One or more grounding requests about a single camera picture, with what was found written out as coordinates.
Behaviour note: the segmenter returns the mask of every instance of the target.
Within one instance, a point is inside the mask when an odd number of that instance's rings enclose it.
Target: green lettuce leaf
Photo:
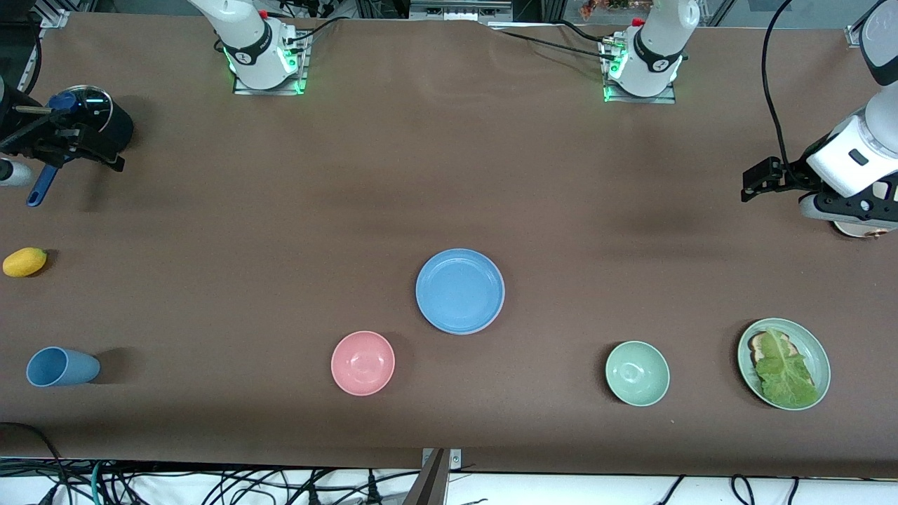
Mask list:
[[[761,337],[764,357],[754,366],[761,378],[761,391],[765,398],[781,407],[800,409],[817,401],[817,388],[811,382],[811,373],[801,354],[789,356],[788,343],[783,333],[768,330]]]

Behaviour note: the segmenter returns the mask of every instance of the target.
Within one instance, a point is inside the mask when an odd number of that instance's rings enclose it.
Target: plate of food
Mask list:
[[[745,383],[774,407],[810,409],[830,389],[826,351],[801,324],[761,319],[742,334],[736,357]]]

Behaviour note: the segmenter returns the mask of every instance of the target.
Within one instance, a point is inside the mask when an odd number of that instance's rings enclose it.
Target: green bowl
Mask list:
[[[664,398],[671,384],[671,370],[657,349],[645,342],[629,341],[608,355],[605,380],[624,403],[648,407]]]
[[[758,377],[757,372],[754,371],[752,350],[748,346],[748,342],[754,335],[766,332],[767,330],[778,330],[785,333],[789,340],[795,344],[798,352],[805,357],[807,371],[811,373],[811,378],[814,380],[814,385],[817,387],[818,396],[816,402],[811,403],[806,407],[796,409],[777,405],[767,398],[764,398],[764,395],[761,393],[761,379]],[[776,317],[761,319],[749,326],[742,334],[742,339],[739,340],[739,349],[736,351],[736,359],[739,363],[739,371],[742,373],[742,378],[745,379],[745,383],[748,387],[758,395],[758,398],[761,398],[764,402],[784,411],[803,411],[810,409],[817,405],[830,389],[830,360],[826,357],[826,351],[823,350],[823,346],[820,345],[820,342],[804,326],[786,319],[779,319]]]

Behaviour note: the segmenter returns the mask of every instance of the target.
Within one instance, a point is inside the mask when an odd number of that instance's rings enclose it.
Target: lemon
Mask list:
[[[28,277],[44,268],[47,252],[37,247],[26,247],[13,252],[3,260],[3,273],[10,277]]]

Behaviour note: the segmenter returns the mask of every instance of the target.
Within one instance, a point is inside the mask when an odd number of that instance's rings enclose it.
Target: blue plate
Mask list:
[[[471,249],[449,249],[424,264],[415,296],[421,314],[437,329],[470,335],[489,326],[505,302],[496,264]]]

